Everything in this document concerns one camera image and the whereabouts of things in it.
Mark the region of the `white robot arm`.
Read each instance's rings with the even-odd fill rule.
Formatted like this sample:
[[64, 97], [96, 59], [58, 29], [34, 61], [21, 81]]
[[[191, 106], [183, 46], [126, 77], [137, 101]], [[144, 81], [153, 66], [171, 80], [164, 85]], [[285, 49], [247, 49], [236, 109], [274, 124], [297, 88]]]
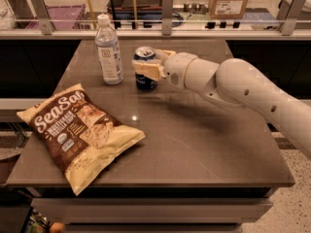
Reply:
[[132, 68], [213, 104], [254, 110], [311, 158], [311, 106], [279, 88], [249, 62], [230, 58], [215, 63], [187, 52], [157, 50], [154, 59], [134, 60]]

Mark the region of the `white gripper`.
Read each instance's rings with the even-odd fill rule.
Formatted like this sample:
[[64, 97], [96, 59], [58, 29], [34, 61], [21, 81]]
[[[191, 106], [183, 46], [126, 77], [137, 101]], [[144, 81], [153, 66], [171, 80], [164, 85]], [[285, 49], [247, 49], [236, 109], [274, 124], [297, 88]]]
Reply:
[[[156, 82], [165, 78], [166, 75], [166, 81], [170, 85], [185, 89], [187, 69], [197, 56], [186, 52], [175, 53], [173, 50], [155, 50], [155, 58], [155, 60], [148, 61], [133, 60], [132, 68], [137, 74]], [[164, 67], [160, 60], [166, 60]]]

